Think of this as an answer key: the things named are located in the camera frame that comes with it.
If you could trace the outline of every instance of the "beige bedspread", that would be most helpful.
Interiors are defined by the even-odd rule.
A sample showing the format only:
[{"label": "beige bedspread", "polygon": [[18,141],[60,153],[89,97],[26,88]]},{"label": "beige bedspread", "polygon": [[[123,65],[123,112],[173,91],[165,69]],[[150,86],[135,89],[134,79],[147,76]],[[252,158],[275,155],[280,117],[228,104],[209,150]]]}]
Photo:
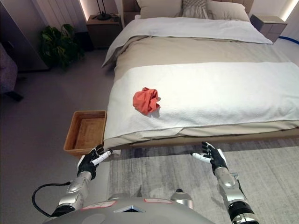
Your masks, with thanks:
[{"label": "beige bedspread", "polygon": [[115,81],[134,67],[203,62],[288,62],[270,44],[203,40],[202,38],[147,37],[133,41],[118,56]]},{"label": "beige bedspread", "polygon": [[[229,40],[203,40],[202,38],[135,37],[134,41],[132,40],[130,44],[126,44],[122,50],[122,54],[118,56],[114,81],[121,78],[125,72],[131,68],[147,65],[288,61],[289,59],[286,56],[277,52],[273,46],[269,44],[235,42]],[[264,133],[292,129],[298,126],[299,121],[276,121],[230,126],[181,128],[173,137],[182,135],[213,136]],[[105,141],[105,148],[165,137],[170,137],[167,135],[167,130],[152,131],[152,133],[132,133],[107,139]]]}]

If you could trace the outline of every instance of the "crumpled red towel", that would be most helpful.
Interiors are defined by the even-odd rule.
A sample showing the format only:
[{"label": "crumpled red towel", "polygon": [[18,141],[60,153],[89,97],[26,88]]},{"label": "crumpled red towel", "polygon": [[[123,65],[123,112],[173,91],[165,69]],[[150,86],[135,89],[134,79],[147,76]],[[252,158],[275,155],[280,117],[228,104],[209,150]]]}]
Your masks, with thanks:
[{"label": "crumpled red towel", "polygon": [[160,105],[157,104],[158,91],[144,87],[142,91],[135,93],[133,96],[133,107],[139,112],[147,115],[157,110]]}]

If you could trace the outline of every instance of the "gray armchair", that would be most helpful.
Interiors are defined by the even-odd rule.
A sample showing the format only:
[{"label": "gray armchair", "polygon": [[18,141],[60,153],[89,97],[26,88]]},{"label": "gray armchair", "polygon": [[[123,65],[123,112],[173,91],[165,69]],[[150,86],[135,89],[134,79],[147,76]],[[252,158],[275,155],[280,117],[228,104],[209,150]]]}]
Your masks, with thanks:
[{"label": "gray armchair", "polygon": [[4,93],[16,101],[21,101],[23,97],[14,91],[17,75],[17,65],[0,43],[0,93]]}]

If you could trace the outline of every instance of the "potted plant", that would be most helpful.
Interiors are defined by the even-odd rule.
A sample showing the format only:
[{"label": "potted plant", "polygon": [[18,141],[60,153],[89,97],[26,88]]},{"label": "potted plant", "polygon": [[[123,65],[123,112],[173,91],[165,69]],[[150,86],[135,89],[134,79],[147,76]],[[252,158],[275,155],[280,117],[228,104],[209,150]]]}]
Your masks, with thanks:
[{"label": "potted plant", "polygon": [[60,66],[66,69],[72,62],[84,56],[70,24],[64,24],[61,31],[47,26],[41,32],[40,38],[40,54],[49,67]]}]

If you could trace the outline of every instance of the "white pillow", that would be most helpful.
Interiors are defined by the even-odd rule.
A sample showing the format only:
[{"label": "white pillow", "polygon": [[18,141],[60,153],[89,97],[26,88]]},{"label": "white pillow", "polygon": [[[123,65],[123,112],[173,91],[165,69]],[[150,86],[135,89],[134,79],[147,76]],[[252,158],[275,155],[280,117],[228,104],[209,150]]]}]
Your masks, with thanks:
[{"label": "white pillow", "polygon": [[135,15],[135,20],[141,19],[141,15]]},{"label": "white pillow", "polygon": [[137,3],[141,19],[181,15],[182,0],[137,0]]},{"label": "white pillow", "polygon": [[239,3],[207,0],[207,13],[213,20],[250,21],[245,6]]},{"label": "white pillow", "polygon": [[208,19],[206,0],[183,0],[182,17]]}]

